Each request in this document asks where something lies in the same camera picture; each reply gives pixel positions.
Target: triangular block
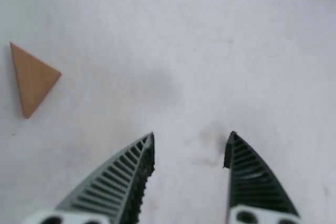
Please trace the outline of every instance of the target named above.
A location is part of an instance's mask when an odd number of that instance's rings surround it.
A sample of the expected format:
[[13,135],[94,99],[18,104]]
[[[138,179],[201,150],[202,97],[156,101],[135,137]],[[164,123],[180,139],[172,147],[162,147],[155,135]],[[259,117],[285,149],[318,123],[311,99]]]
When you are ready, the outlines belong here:
[[61,73],[13,43],[11,51],[22,112],[25,118],[29,118],[60,78]]

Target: white surface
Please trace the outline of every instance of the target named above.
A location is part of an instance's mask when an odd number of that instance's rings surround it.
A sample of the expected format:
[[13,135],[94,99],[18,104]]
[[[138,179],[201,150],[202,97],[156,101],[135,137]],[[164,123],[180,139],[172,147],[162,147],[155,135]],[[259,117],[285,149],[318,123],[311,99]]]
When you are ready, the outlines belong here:
[[[336,223],[336,0],[0,0],[0,216],[54,207],[154,131],[140,223],[223,223],[223,140]],[[22,117],[9,41],[62,72]]]

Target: tan wooden piece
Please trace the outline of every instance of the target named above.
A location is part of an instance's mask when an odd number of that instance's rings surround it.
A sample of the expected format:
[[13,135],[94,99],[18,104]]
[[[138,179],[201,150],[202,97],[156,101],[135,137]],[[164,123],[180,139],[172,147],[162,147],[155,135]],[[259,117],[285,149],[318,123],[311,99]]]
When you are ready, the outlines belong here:
[[29,118],[60,78],[61,73],[13,43],[11,51],[22,112],[25,118]]

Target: stain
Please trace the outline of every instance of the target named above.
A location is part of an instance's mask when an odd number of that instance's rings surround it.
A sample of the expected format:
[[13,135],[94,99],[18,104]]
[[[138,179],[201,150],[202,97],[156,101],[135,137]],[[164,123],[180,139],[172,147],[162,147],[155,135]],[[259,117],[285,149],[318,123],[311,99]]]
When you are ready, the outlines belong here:
[[329,189],[329,187],[326,186],[326,185],[323,185],[322,189],[323,189],[324,197],[325,198],[329,198],[329,196],[330,196],[330,189]]
[[152,197],[148,199],[147,206],[150,211],[155,211],[159,208],[159,205],[157,204],[156,200]]
[[143,129],[143,118],[176,106],[182,91],[170,69],[159,60],[148,66],[121,48],[111,55],[92,59],[94,64],[87,62],[78,72],[69,73],[80,80],[73,92],[79,101],[77,135],[83,145],[94,145],[89,159],[97,163],[154,130]]
[[215,167],[225,154],[227,136],[224,127],[214,122],[199,133],[202,153],[192,160],[193,165]]
[[273,57],[277,57],[279,55],[282,55],[282,53],[285,51],[285,49],[286,49],[286,46],[282,49],[282,51],[280,53],[278,53],[276,55],[271,55],[271,56],[269,56],[269,58],[273,58]]
[[215,167],[218,165],[220,159],[220,155],[216,156],[214,159],[210,158],[200,158],[200,159],[195,159],[191,163],[193,165],[204,165],[204,166],[210,166],[210,167]]
[[219,153],[225,153],[226,134],[221,126],[215,125],[213,129],[206,129],[200,132],[201,142],[204,146],[214,144]]
[[230,45],[232,45],[233,41],[234,41],[233,38],[230,38],[230,39],[227,40],[227,43],[230,44]]
[[270,18],[270,23],[278,23],[280,21],[280,17],[279,16],[274,16],[272,18]]

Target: mounting hole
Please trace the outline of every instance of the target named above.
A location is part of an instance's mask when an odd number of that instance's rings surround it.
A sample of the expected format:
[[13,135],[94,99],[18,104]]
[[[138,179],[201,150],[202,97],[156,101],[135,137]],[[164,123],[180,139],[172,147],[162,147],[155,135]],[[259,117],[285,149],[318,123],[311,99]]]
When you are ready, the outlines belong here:
[[59,216],[50,216],[41,222],[41,224],[61,224],[61,223],[62,223],[62,218]]
[[97,221],[97,220],[89,220],[89,221],[85,222],[84,224],[100,224],[100,222]]
[[296,222],[292,220],[281,220],[279,224],[296,224]]
[[247,212],[247,211],[240,211],[237,214],[237,220],[239,220],[243,223],[248,223],[248,224],[257,224],[258,223],[257,217],[254,214],[252,214],[251,212]]

